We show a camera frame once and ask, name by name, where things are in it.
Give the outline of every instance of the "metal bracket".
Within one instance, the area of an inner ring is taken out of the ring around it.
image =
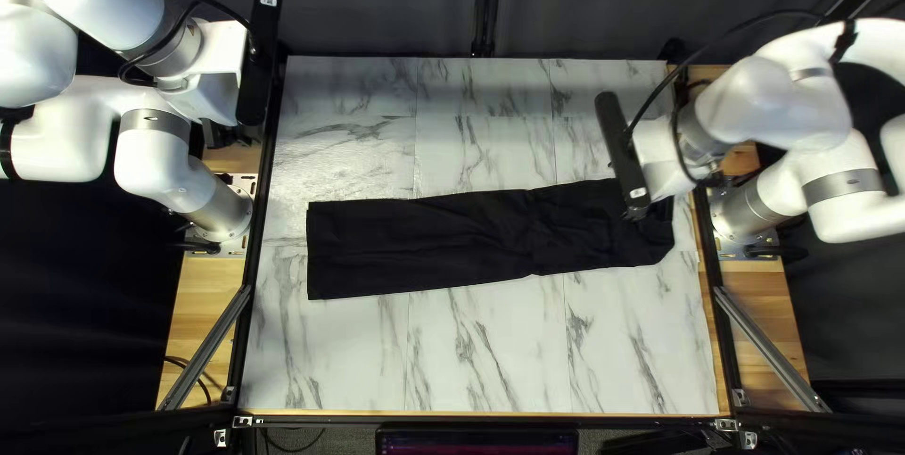
[[[252,287],[247,285],[241,287],[235,293],[235,296],[232,297],[229,305],[227,305],[223,313],[220,314],[220,318],[214,323],[214,327],[208,332],[205,340],[198,346],[198,350],[195,351],[195,354],[188,362],[188,365],[186,365],[186,368],[179,373],[179,377],[176,378],[173,387],[170,388],[170,391],[164,397],[163,403],[160,403],[160,407],[158,407],[160,411],[173,411],[179,409],[182,403],[186,402],[189,391],[192,391],[192,387],[195,385],[201,372],[204,371],[207,363],[211,360],[211,357],[214,356],[214,351],[220,346],[220,342],[226,336],[232,323],[235,322],[236,317],[242,312],[242,309],[245,307],[245,304],[248,303],[251,296]]]
[[[739,443],[741,444],[741,449],[755,449],[757,447],[757,433],[739,432]]]
[[[763,355],[770,368],[779,377],[789,391],[798,398],[798,401],[812,413],[832,413],[832,410],[820,399],[808,381],[789,363],[786,357],[773,345],[770,338],[761,331],[757,323],[740,306],[723,287],[713,287],[710,291],[714,301],[726,312],[747,336],[751,343]]]
[[[232,399],[235,397],[235,386],[226,386],[223,388],[223,393],[220,394],[220,402],[221,403],[232,403]]]
[[[713,421],[713,428],[722,432],[738,432],[739,424],[731,418],[717,418]]]
[[[230,172],[228,175],[230,178],[227,178],[227,183],[230,185],[230,189],[235,190],[240,196],[247,195],[252,198],[252,201],[255,200],[255,194],[258,192],[258,174]],[[250,228],[251,226],[229,241],[222,241],[220,243],[220,251],[215,254],[210,254],[203,250],[189,250],[186,255],[200,258],[245,258],[245,254],[248,252]],[[186,241],[207,241],[205,239],[206,235],[207,233],[204,229],[192,226],[186,230]]]
[[[232,427],[234,429],[246,429],[252,426],[251,416],[233,416]]]
[[[226,429],[214,430],[214,446],[217,448],[226,448]]]
[[[725,195],[728,195],[733,189],[730,188],[708,188],[707,189],[707,198],[710,201],[710,210],[713,217],[717,216],[718,211],[722,205],[722,199]],[[745,255],[745,244],[736,243],[735,241],[728,240],[723,235],[717,232],[717,229],[713,229],[713,241],[717,245],[717,257],[719,260],[778,260],[778,255],[759,255],[759,256],[746,256]],[[779,236],[776,234],[776,229],[771,228],[767,229],[760,234],[757,234],[757,241],[753,243],[751,246],[754,248],[771,248],[777,247],[779,245]]]
[[[732,403],[735,404],[736,407],[748,407],[751,405],[751,401],[748,400],[748,394],[745,393],[745,390],[741,388],[733,388],[732,392]]]

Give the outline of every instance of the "black garment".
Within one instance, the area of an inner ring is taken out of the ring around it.
[[[622,218],[617,180],[425,199],[311,202],[308,298],[371,296],[656,264],[671,199]]]

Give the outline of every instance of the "marble table top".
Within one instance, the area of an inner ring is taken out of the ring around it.
[[[290,57],[240,405],[717,414],[686,199],[658,265],[307,298],[308,202],[613,177],[594,96],[615,91],[631,116],[664,73],[654,61]]]

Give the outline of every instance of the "black curtain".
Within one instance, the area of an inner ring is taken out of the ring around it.
[[[80,40],[80,74],[119,63]],[[96,181],[0,181],[0,431],[156,406],[182,220],[116,184],[117,131]]]

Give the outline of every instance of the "silver metal band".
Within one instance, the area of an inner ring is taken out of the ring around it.
[[[252,218],[252,200],[216,180],[214,195],[209,202],[190,213],[179,213],[205,230],[202,237],[209,241],[228,241],[242,234]]]
[[[757,234],[791,218],[764,204],[757,191],[759,179],[758,176],[745,183],[714,206],[713,229],[724,238],[740,244],[751,244],[756,241]]]
[[[156,130],[158,132],[172,133],[188,143],[192,125],[185,119],[175,114],[154,110],[136,109],[122,115],[119,120],[119,132],[128,130]]]
[[[852,171],[836,172],[812,182],[806,183],[802,190],[805,192],[807,206],[813,206],[821,200],[832,199],[849,193],[859,191],[883,191],[883,181],[876,169],[854,169]]]
[[[60,17],[55,11],[53,11],[49,6],[47,6],[47,4],[45,4],[44,1],[42,1],[42,0],[0,0],[0,2],[8,2],[8,3],[12,3],[12,4],[17,4],[19,6],[26,6],[26,7],[32,8],[32,9],[37,9],[38,11],[44,12],[47,15],[50,15],[51,17],[54,17],[57,20],[60,20],[64,24],[68,25],[73,31],[79,32],[79,29],[75,25],[70,24],[65,18]]]
[[[694,111],[694,103],[685,105],[679,112],[679,133],[683,158],[695,166],[719,160],[735,145],[714,139],[704,130]]]
[[[803,70],[789,72],[789,77],[792,78],[792,82],[798,82],[799,80],[804,80],[813,76],[832,76],[832,70],[828,68],[805,68]]]

